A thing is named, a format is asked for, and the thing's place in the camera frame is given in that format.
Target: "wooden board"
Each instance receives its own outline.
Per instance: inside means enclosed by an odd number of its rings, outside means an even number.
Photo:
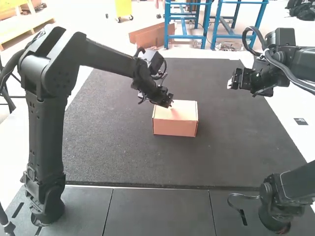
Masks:
[[[27,2],[28,0],[0,0],[0,11],[5,11]]]
[[[137,47],[150,48],[150,47],[160,47],[164,45],[164,26],[155,28],[153,30],[137,34],[136,44]],[[171,23],[168,25],[168,34],[175,33],[175,24]]]
[[[159,28],[159,27],[164,27],[164,26],[165,26],[165,23],[162,22],[162,23],[159,23],[159,24],[157,24],[157,25],[145,27],[145,28],[143,28],[143,29],[139,29],[139,30],[130,32],[130,33],[129,33],[129,40],[130,40],[130,43],[133,43],[133,44],[136,43],[136,35],[137,35],[137,34],[145,33],[145,32],[148,32],[148,31],[151,31],[151,30],[155,30],[155,29],[157,29],[157,28]]]
[[[16,15],[15,8],[10,8],[4,11],[0,10],[0,20],[5,20],[15,15]]]
[[[3,43],[28,31],[33,34],[34,28],[46,22],[54,21],[52,12],[47,8],[36,14],[14,16],[4,21],[0,21],[0,51],[3,51]]]

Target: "orange box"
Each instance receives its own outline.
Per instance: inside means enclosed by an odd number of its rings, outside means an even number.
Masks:
[[[196,101],[174,100],[172,107],[154,106],[153,134],[196,137],[198,107]]]
[[[160,47],[164,45],[165,22],[139,29],[129,33],[130,43],[137,44],[137,48]],[[168,26],[168,34],[175,34],[175,24]]]

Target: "small black label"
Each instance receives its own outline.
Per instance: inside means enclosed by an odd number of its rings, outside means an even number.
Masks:
[[[304,118],[294,118],[294,120],[296,121],[296,123],[298,125],[309,125],[307,124],[307,122],[304,120]]]
[[[39,39],[41,36],[45,35],[46,34],[46,31],[45,31],[45,28],[43,28],[34,38],[33,38],[33,41]]]

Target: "floor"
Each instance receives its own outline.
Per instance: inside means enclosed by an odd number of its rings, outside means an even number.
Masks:
[[[6,213],[16,225],[14,233],[18,236],[275,236],[260,222],[257,214],[260,201],[231,199],[243,210],[242,218],[226,203],[230,193],[214,189],[66,186],[65,213],[54,224],[39,228],[28,221],[22,224],[31,217],[22,187]],[[257,195],[255,191],[241,193]],[[314,235],[314,220],[314,213],[306,208],[303,217],[291,222],[286,236]]]
[[[129,54],[134,53],[135,45],[129,43],[128,32],[162,22],[162,20],[156,19],[152,8],[153,3],[149,1],[133,1],[134,20],[126,20],[121,24],[117,24],[113,20],[114,16],[110,12],[108,12],[110,19],[105,18],[109,0],[91,0],[89,4],[76,0],[68,0],[66,2],[62,0],[47,0],[46,2],[49,9],[56,12],[58,25],[70,30],[82,31],[95,41]],[[315,22],[303,22],[296,18],[288,17],[288,11],[284,9],[286,4],[287,2],[282,0],[270,1],[262,20],[260,28],[262,33],[266,34],[277,27],[294,27],[297,45],[315,46],[315,31],[310,30],[314,28]],[[253,25],[258,10],[259,7],[256,5],[246,4],[244,7],[241,6],[236,31],[241,33],[246,26]],[[216,2],[212,6],[212,15],[215,14],[215,11]],[[223,6],[222,13],[233,14],[233,6],[230,4]],[[213,24],[209,27],[209,40],[211,40],[212,28]],[[177,27],[176,30],[180,32],[181,27]],[[194,30],[192,33],[199,32],[202,32],[202,29]],[[32,36],[25,34],[5,44],[6,50],[1,53],[3,62],[6,63],[13,53],[23,48],[31,38]],[[233,46],[240,46],[240,44],[233,42]],[[251,66],[252,58],[246,52],[212,52],[209,48],[209,43],[206,44],[206,50],[194,49],[190,45],[181,45],[174,46],[167,51],[161,50],[161,53],[165,57],[241,59],[245,66]],[[256,42],[254,48],[259,50],[259,42]],[[72,101],[90,72],[91,69],[87,67],[80,69],[78,83],[70,101]],[[12,79],[8,82],[8,87],[11,95],[24,94],[18,83]],[[314,160],[312,140],[314,140],[313,134],[315,133],[315,111],[310,109],[310,107],[314,107],[315,98],[294,86],[290,86],[289,88],[277,88],[275,96],[268,98],[267,101],[304,158],[308,162]],[[0,125],[0,143],[3,153],[3,155],[1,154],[3,158],[1,159],[0,173],[1,176],[4,176],[0,178],[0,186],[8,190],[6,196],[1,194],[1,203],[5,208],[20,187],[19,178],[25,169],[27,163],[26,154],[28,153],[27,107],[23,99],[15,99],[14,103],[17,109],[8,118],[7,108],[0,106],[0,122],[4,120]],[[293,118],[304,118],[309,125],[304,127],[296,125]],[[11,182],[6,181],[8,175],[12,176]]]

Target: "blue metal frame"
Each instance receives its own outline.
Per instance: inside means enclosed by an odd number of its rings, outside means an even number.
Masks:
[[[235,9],[235,13],[234,16],[232,17],[226,17],[226,16],[221,16],[221,9],[222,9],[222,4],[223,3],[230,3],[230,4],[236,4],[236,9]],[[214,50],[215,46],[216,46],[216,41],[217,38],[242,38],[241,34],[235,34],[234,33],[234,28],[235,28],[235,24],[236,24],[236,20],[237,20],[237,16],[238,16],[238,12],[240,9],[240,5],[241,4],[261,4],[258,16],[257,16],[257,20],[255,23],[255,27],[259,28],[261,20],[262,20],[262,16],[264,14],[264,11],[266,9],[266,5],[269,3],[268,0],[262,0],[262,1],[242,1],[242,0],[237,0],[237,1],[228,1],[228,0],[219,0],[218,2],[218,7],[217,7],[217,13],[216,16],[211,16],[210,18],[214,18],[215,19],[215,24],[213,27],[213,34],[212,34],[212,40],[211,40],[211,49]],[[231,27],[228,25],[228,23],[225,21],[225,19],[232,19],[232,25]],[[225,30],[227,31],[228,34],[217,34],[218,32],[218,27],[219,27],[219,23],[222,23],[223,27],[225,28]],[[249,35],[246,37],[247,39],[249,39],[251,42],[249,44],[249,47],[252,48],[255,40],[256,40],[256,34],[253,32],[252,35]]]
[[[206,46],[208,26],[210,20],[210,10],[211,10],[212,0],[206,0],[205,3],[201,3],[201,0],[197,0],[197,2],[171,2],[171,0],[165,0],[165,27],[164,27],[164,48],[168,49],[168,41],[171,38],[177,39],[201,39],[201,49],[204,49]],[[171,5],[179,5],[181,13],[171,13]],[[184,12],[183,5],[196,5],[196,13],[192,13],[192,9],[190,7],[189,13]],[[187,35],[186,23],[185,20],[194,20],[195,26],[194,28],[198,28],[198,20],[199,20],[199,12],[200,6],[205,5],[205,16],[203,20],[203,35]],[[181,20],[183,34],[174,34],[168,35],[168,25],[171,20]]]

